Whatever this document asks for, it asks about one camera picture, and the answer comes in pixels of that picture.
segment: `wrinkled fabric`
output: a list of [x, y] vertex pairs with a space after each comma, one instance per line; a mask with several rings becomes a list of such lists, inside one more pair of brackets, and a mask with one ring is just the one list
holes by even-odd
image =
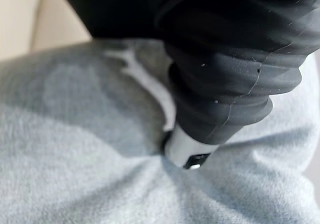
[[[108, 55], [128, 48], [140, 78], [153, 82], [136, 81], [134, 65]], [[0, 223], [320, 224], [302, 175], [319, 138], [314, 56], [295, 90], [272, 96], [268, 117], [192, 171], [161, 153], [175, 113], [168, 95], [150, 89], [167, 92], [170, 63], [153, 40], [94, 41], [0, 63]]]

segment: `beige background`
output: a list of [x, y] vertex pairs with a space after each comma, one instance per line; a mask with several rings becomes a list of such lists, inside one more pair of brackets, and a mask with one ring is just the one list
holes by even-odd
[[[0, 60], [90, 39], [65, 0], [0, 0]], [[305, 175], [320, 204], [320, 145]]]

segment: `black fabric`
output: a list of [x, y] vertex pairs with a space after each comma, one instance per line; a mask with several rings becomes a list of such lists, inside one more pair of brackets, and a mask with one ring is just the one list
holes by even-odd
[[320, 48], [320, 0], [69, 0], [95, 38], [163, 39], [177, 121], [222, 144], [291, 91]]

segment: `beige surface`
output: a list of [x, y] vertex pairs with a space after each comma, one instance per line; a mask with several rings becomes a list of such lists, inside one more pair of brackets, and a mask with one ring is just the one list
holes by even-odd
[[41, 0], [32, 51], [86, 42], [90, 34], [66, 0]]
[[39, 0], [0, 0], [0, 60], [30, 51]]

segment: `gray sweatpants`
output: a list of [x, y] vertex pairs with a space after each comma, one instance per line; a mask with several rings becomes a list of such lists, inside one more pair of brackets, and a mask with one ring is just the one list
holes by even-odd
[[[138, 62], [109, 57], [126, 46]], [[0, 223], [320, 224], [302, 176], [319, 137], [314, 57], [267, 118], [192, 171], [160, 151], [175, 115], [169, 64], [145, 40], [0, 63]]]

